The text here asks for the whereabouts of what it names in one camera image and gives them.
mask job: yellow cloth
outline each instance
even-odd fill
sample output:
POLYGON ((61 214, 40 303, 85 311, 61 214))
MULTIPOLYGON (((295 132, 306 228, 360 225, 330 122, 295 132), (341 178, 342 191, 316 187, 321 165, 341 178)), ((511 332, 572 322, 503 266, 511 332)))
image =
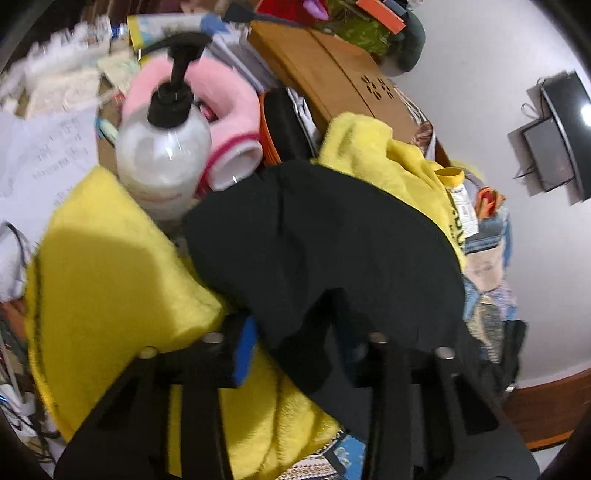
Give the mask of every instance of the yellow cloth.
POLYGON ((392 129, 385 123, 353 113, 332 120, 317 162, 371 183, 423 212, 445 233, 463 269, 466 240, 442 183, 447 184, 449 177, 457 182, 461 173, 461 184, 460 168, 442 168, 425 160, 418 147, 392 140, 392 129))
MULTIPOLYGON (((102 167, 56 210, 37 265, 28 269, 26 293, 31 370, 66 440, 139 351, 187 347, 225 314, 102 167)), ((171 395, 169 428, 169 470, 177 476, 180 394, 171 395)), ((339 428, 259 349, 245 385, 222 391, 222 413, 237 480, 276 478, 339 428)))

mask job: black screen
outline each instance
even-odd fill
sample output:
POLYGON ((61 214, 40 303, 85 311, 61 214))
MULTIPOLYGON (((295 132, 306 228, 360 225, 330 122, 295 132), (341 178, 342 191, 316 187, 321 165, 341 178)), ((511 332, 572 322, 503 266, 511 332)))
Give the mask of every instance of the black screen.
POLYGON ((591 198, 591 100, 576 73, 542 87, 556 119, 583 200, 591 198))

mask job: black cap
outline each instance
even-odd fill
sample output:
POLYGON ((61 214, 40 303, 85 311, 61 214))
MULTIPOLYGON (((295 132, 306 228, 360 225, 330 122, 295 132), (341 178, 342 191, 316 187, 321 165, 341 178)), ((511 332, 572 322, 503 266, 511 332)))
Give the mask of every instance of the black cap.
POLYGON ((161 84, 152 95, 148 108, 148 122, 151 125, 172 129, 187 121, 193 104, 193 92, 184 77, 189 64, 201 58, 211 40, 211 37, 202 33, 185 32, 141 49, 139 54, 146 55, 161 48, 170 48, 168 55, 173 61, 170 81, 161 84))

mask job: clothing tag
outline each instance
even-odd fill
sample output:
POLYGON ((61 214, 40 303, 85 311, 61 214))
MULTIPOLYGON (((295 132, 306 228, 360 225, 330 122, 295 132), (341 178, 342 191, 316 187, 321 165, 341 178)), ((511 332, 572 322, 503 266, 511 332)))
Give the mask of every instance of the clothing tag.
POLYGON ((460 222, 464 230, 466 238, 476 235, 478 233, 478 217, 476 211, 472 206, 468 192, 464 185, 459 187, 449 188, 449 193, 452 195, 453 203, 456 204, 457 214, 460 216, 460 222))

